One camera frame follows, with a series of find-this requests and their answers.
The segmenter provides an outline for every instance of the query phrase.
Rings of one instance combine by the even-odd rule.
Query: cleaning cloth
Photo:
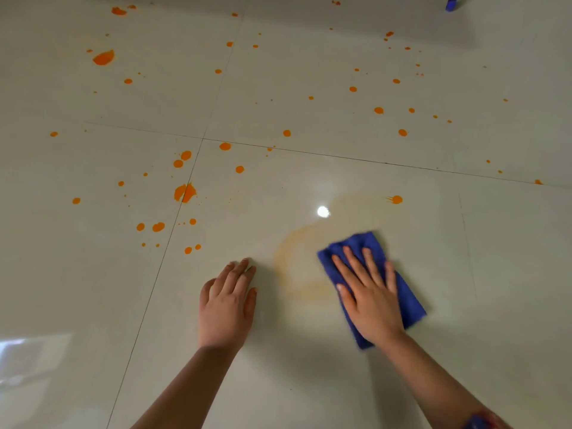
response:
[[[349,262],[344,254],[343,247],[349,246],[362,265],[366,264],[366,260],[363,257],[363,253],[361,250],[363,248],[369,248],[371,250],[371,254],[374,257],[375,264],[377,265],[377,269],[379,270],[383,283],[386,282],[386,256],[383,254],[382,246],[379,245],[379,242],[375,238],[374,234],[370,231],[367,233],[356,233],[355,235],[347,238],[345,241],[340,241],[338,243],[330,244],[327,248],[322,251],[318,252],[318,259],[320,259],[321,264],[324,266],[326,274],[328,275],[329,279],[332,280],[333,285],[343,284],[346,288],[350,291],[353,295],[351,288],[348,286],[344,277],[341,276],[340,272],[336,268],[333,263],[332,256],[336,254],[340,257],[342,262],[344,262],[348,268],[352,269],[349,265]],[[399,310],[401,311],[401,319],[403,320],[403,327],[405,329],[409,328],[411,325],[417,323],[421,320],[427,312],[419,303],[411,289],[403,279],[403,277],[396,271],[395,278],[397,281],[397,298],[399,299]],[[367,349],[373,344],[366,340],[355,327],[353,322],[349,319],[348,313],[346,312],[346,308],[344,304],[341,303],[341,308],[344,310],[344,315],[346,316],[346,320],[349,324],[349,327],[354,334],[354,338],[357,342],[357,345],[360,349]]]

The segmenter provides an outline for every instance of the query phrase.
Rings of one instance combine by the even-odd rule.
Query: orange spot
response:
[[[106,52],[102,52],[93,58],[93,62],[98,66],[105,66],[106,64],[111,63],[115,58],[115,52],[111,49]]]
[[[111,9],[111,13],[119,16],[127,15],[127,12],[124,11],[123,9],[120,9],[119,7],[114,7],[113,9]]]
[[[182,196],[182,202],[188,203],[190,198],[197,195],[197,190],[193,187],[193,184],[188,184],[186,186],[185,195]]]
[[[401,195],[394,195],[393,197],[386,197],[390,202],[394,205],[398,205],[399,203],[403,203],[403,197]]]
[[[157,223],[157,224],[153,224],[153,231],[161,231],[165,228],[165,223]]]

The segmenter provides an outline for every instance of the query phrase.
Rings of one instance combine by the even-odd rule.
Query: microfiber cloth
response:
[[[336,254],[340,257],[342,262],[344,262],[348,268],[352,269],[349,265],[349,262],[344,254],[344,246],[348,246],[351,248],[354,256],[356,256],[362,265],[366,264],[366,260],[363,257],[363,253],[361,250],[363,248],[369,248],[371,250],[371,254],[374,257],[375,264],[377,265],[377,269],[379,270],[383,282],[386,282],[386,256],[383,253],[382,246],[379,245],[379,242],[375,238],[374,234],[370,231],[367,233],[356,233],[355,235],[347,238],[345,241],[340,241],[338,243],[330,244],[326,249],[318,252],[318,259],[324,266],[326,274],[328,275],[329,279],[332,280],[333,285],[336,284],[343,284],[346,288],[353,292],[348,286],[347,282],[344,280],[344,277],[341,276],[340,272],[336,268],[333,263],[332,256]],[[397,298],[399,299],[399,310],[401,311],[401,319],[403,320],[403,327],[405,329],[409,328],[411,325],[416,324],[419,320],[421,320],[427,312],[419,303],[411,289],[403,279],[403,277],[396,271],[395,278],[397,281]],[[349,319],[348,313],[346,312],[346,308],[344,304],[341,302],[341,308],[344,310],[344,315],[346,316],[346,320],[349,324],[349,327],[354,334],[354,338],[356,339],[357,345],[360,349],[367,349],[373,344],[366,340],[355,327],[353,322]]]

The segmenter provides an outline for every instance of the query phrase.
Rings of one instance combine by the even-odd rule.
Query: glossy floor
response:
[[[572,1],[445,1],[0,1],[0,428],[128,428],[243,257],[255,324],[206,428],[426,427],[316,258],[364,230],[415,339],[565,427]]]

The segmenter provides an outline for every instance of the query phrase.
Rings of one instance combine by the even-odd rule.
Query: person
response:
[[[351,269],[333,262],[352,290],[338,292],[360,333],[385,353],[412,392],[433,429],[508,429],[509,426],[433,360],[403,329],[395,271],[385,264],[386,281],[371,251],[361,265],[344,247]],[[132,429],[200,429],[218,388],[247,339],[256,307],[256,288],[248,290],[256,267],[248,259],[230,262],[200,293],[198,350]]]

